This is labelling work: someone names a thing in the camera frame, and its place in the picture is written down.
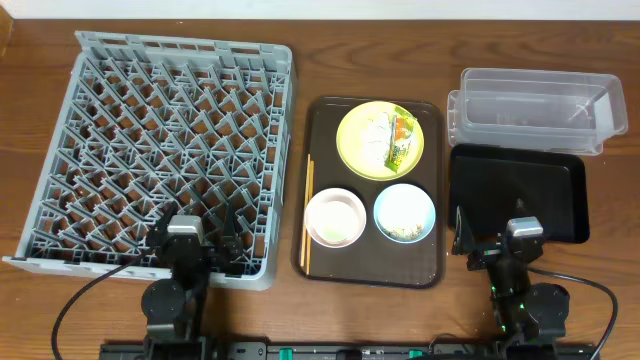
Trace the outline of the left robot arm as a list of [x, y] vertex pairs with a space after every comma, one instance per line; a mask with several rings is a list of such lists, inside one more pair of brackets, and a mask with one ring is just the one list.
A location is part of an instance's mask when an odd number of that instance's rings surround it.
[[243, 273], [234, 263], [243, 253], [235, 209], [226, 207], [222, 235], [214, 243], [205, 239], [200, 217], [179, 215], [177, 209], [172, 204], [147, 233], [147, 245], [171, 277], [151, 283], [143, 293], [144, 357], [216, 359], [216, 340], [201, 334], [201, 323], [211, 273]]

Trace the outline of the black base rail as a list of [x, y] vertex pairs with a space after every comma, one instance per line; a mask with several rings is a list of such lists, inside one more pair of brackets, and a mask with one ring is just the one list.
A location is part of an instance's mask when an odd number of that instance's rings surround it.
[[415, 360], [415, 359], [498, 359], [500, 354], [489, 344], [434, 343], [421, 346], [382, 345], [308, 345], [235, 342], [225, 347], [204, 350], [201, 355], [188, 350], [165, 350], [158, 346], [146, 349], [142, 344], [103, 344], [100, 360], [140, 359], [211, 359], [211, 360]]

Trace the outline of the dark brown serving tray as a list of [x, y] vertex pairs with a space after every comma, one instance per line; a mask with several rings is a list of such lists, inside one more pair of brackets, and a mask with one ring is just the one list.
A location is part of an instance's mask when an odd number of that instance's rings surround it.
[[[310, 263], [300, 264], [303, 210], [295, 215], [297, 234], [292, 245], [291, 263], [302, 276], [313, 280], [347, 282], [411, 289], [435, 286], [444, 276], [446, 260], [446, 141], [440, 110], [427, 102], [396, 101], [414, 115], [422, 128], [425, 148], [417, 165], [396, 180], [378, 182], [365, 179], [348, 169], [340, 159], [336, 133], [342, 118], [366, 102], [363, 98], [323, 96], [311, 103], [303, 145], [300, 176], [306, 179], [307, 161], [314, 162], [312, 193], [328, 188], [344, 188], [363, 202], [366, 227], [353, 244], [332, 249], [311, 241]], [[424, 190], [436, 207], [436, 223], [422, 240], [400, 244], [378, 230], [373, 218], [377, 196], [388, 186], [408, 183]]]

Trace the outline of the clear plastic bin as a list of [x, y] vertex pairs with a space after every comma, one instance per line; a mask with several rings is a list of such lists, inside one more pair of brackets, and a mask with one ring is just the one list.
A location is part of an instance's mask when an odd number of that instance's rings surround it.
[[583, 156], [629, 126], [621, 81], [611, 74], [467, 68], [448, 94], [447, 138]]

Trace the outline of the white tissue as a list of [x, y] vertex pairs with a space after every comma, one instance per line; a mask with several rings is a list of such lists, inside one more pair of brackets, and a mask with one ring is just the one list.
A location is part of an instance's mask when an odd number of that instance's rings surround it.
[[363, 151], [370, 163], [384, 163], [391, 139], [391, 120], [386, 112], [371, 115], [362, 134]]

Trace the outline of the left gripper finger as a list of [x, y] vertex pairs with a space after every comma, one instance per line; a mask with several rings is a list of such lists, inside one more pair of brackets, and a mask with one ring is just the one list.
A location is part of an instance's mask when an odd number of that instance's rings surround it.
[[176, 214], [178, 205], [173, 202], [168, 210], [157, 220], [157, 222], [149, 229], [146, 236], [146, 245], [149, 248], [162, 247], [169, 239], [169, 223]]
[[235, 210], [231, 204], [227, 206], [219, 250], [223, 258], [221, 269], [227, 275], [241, 276], [244, 266], [236, 260], [242, 257], [244, 248], [236, 230]]

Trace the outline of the wooden chopstick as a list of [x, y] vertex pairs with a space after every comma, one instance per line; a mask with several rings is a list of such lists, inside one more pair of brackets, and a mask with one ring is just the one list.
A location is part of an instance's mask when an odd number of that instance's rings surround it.
[[307, 245], [307, 231], [304, 225], [304, 211], [306, 210], [306, 206], [308, 204], [309, 201], [309, 187], [310, 187], [310, 181], [311, 181], [311, 173], [312, 173], [312, 169], [311, 166], [312, 165], [312, 161], [311, 161], [311, 156], [310, 154], [307, 154], [307, 167], [306, 167], [306, 176], [305, 176], [305, 193], [304, 193], [304, 199], [303, 199], [303, 225], [302, 225], [302, 239], [301, 239], [301, 247], [300, 247], [300, 256], [299, 256], [299, 265], [301, 268], [304, 268], [305, 265], [305, 259], [306, 259], [306, 245]]
[[314, 161], [309, 156], [309, 174], [308, 174], [308, 184], [307, 184], [307, 200], [305, 206], [305, 230], [306, 230], [306, 250], [305, 250], [305, 274], [310, 274], [310, 263], [311, 263], [311, 214], [312, 211], [309, 209], [310, 201], [313, 197], [313, 185], [314, 185]]

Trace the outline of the black waste tray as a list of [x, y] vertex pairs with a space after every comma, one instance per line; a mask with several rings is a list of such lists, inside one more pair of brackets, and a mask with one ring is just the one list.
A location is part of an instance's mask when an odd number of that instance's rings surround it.
[[579, 157], [473, 144], [452, 148], [449, 228], [455, 227], [461, 206], [475, 236], [493, 236], [515, 218], [518, 198], [548, 240], [581, 244], [589, 239], [586, 171]]

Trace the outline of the yellow-green round plate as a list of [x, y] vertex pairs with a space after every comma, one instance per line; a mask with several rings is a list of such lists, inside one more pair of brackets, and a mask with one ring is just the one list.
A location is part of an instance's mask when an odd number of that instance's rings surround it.
[[384, 163], [370, 163], [366, 159], [363, 151], [362, 134], [365, 129], [367, 119], [378, 112], [391, 114], [395, 103], [386, 101], [370, 101], [351, 109], [340, 121], [336, 133], [336, 146], [338, 154], [345, 165], [357, 175], [374, 181], [388, 181], [400, 178], [408, 174], [419, 162], [424, 150], [424, 134], [417, 117], [417, 125], [413, 133], [411, 148], [408, 155], [402, 162], [399, 170], [394, 172], [387, 168]]

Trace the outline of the grey plastic dish rack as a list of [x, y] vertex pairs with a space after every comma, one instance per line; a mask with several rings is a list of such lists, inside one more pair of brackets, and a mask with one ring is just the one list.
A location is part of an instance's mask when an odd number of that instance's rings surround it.
[[8, 263], [23, 270], [154, 281], [147, 251], [172, 204], [222, 244], [214, 286], [261, 291], [276, 275], [296, 73], [284, 45], [80, 31], [81, 53]]

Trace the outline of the green snack wrapper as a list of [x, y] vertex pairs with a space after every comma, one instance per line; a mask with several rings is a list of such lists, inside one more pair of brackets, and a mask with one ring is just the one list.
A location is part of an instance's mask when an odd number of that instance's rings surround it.
[[390, 140], [385, 166], [397, 172], [411, 148], [417, 119], [407, 110], [395, 106], [391, 114]]

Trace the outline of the light blue bowl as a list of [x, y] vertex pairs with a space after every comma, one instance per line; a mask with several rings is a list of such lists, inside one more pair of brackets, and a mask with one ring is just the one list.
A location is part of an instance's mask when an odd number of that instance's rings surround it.
[[435, 228], [436, 208], [421, 188], [399, 183], [388, 186], [376, 198], [373, 218], [378, 230], [400, 244], [417, 243]]

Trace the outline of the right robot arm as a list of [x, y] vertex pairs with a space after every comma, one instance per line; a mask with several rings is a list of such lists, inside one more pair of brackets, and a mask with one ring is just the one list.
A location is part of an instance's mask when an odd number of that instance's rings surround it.
[[525, 347], [550, 352], [566, 335], [568, 291], [529, 278], [529, 264], [543, 255], [543, 244], [543, 227], [535, 217], [513, 218], [495, 241], [483, 242], [475, 238], [463, 208], [456, 208], [452, 253], [467, 257], [468, 270], [489, 275], [494, 316], [504, 332], [494, 348], [502, 358]]

